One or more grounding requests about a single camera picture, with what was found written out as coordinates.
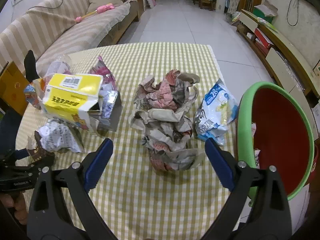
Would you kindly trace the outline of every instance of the blue and white snack bag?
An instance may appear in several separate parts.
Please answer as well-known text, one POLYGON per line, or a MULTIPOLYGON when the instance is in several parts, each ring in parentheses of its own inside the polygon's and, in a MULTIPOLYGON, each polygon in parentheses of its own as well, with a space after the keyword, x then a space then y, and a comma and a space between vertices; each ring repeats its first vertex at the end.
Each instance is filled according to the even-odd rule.
POLYGON ((202 104, 195 114, 196 132, 201 140, 213 138, 219 145, 224 145, 224 134, 228 124, 237 115, 238 103, 225 84, 219 79, 204 96, 202 104))

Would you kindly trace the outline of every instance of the silver screw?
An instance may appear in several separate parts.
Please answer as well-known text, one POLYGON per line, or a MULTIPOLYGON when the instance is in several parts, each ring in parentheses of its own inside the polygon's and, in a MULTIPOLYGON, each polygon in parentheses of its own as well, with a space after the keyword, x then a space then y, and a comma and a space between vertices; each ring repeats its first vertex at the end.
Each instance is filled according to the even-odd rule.
POLYGON ((80 167, 80 163, 79 162, 75 162, 71 166, 72 166, 73 169, 78 169, 80 167))
POLYGON ((43 169, 42 169, 42 172, 43 173, 47 173, 49 171, 49 167, 45 166, 43 169))
POLYGON ((269 167, 269 170, 271 170, 272 172, 275 172, 275 171, 277 170, 277 168, 276 168, 276 166, 271 165, 271 166, 269 167))
POLYGON ((247 164, 246 164, 244 161, 239 161, 239 162, 238 162, 238 166, 239 166, 240 168, 244 168, 245 166, 247 166, 247 164))

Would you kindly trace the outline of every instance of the finger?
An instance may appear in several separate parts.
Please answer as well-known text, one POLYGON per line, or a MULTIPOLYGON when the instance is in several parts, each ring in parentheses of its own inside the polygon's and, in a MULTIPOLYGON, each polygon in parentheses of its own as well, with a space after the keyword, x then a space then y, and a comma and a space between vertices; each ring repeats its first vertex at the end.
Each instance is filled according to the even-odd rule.
POLYGON ((14 204, 16 210, 24 210, 26 209, 26 202, 24 200, 23 194, 20 192, 19 197, 17 197, 16 202, 14 204))
POLYGON ((17 220, 22 221, 28 217, 28 212, 26 210, 19 210, 14 213, 17 220))
POLYGON ((27 222, 28 222, 28 218, 19 221, 19 223, 22 224, 22 225, 26 225, 27 222))
POLYGON ((9 194, 0 194, 0 200, 6 208, 14 206, 13 199, 9 194))

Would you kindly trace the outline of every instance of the yellow and white tablecloth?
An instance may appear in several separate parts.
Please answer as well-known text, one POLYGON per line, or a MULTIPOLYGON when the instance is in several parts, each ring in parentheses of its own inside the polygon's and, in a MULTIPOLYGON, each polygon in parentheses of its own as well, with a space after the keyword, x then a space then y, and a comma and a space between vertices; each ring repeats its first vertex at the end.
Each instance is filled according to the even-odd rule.
MULTIPOLYGON (((93 204, 119 240, 194 240, 200 239, 217 217, 229 192, 223 188, 209 160, 188 171, 159 173, 152 168, 147 150, 140 145, 143 135, 131 129, 128 118, 135 109, 134 95, 138 84, 154 75, 156 83, 171 69, 195 73, 200 77, 200 96, 188 116, 193 118, 204 95, 218 78, 222 78, 217 60, 208 45, 183 43, 133 43, 101 47, 70 54, 72 72, 87 73, 101 55, 114 74, 121 90, 123 110, 117 132, 108 132, 114 143, 111 157, 97 187, 89 192, 93 204)), ((16 148, 27 145, 28 136, 44 125, 46 118, 30 104, 23 116, 16 148)), ((87 153, 95 151, 103 137, 81 130, 86 153, 56 154, 52 167, 64 169, 81 162, 87 153)), ((235 127, 226 134, 225 150, 233 153, 235 127)), ((204 147, 204 142, 191 139, 192 147, 204 147)), ((29 160, 19 161, 25 165, 29 160)), ((67 189, 63 189, 66 204, 75 226, 84 229, 67 189)), ((25 193, 27 205, 32 190, 25 193)))

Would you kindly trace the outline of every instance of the sofa backrest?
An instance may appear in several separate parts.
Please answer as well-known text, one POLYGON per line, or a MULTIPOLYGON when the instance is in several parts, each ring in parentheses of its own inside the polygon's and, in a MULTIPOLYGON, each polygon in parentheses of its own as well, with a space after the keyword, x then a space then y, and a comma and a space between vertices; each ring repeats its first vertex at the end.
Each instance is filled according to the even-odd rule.
POLYGON ((14 20, 0 33, 0 70, 6 62, 14 61, 24 72, 23 60, 33 50, 36 60, 58 39, 64 31, 76 24, 75 18, 83 16, 89 0, 44 0, 14 20))

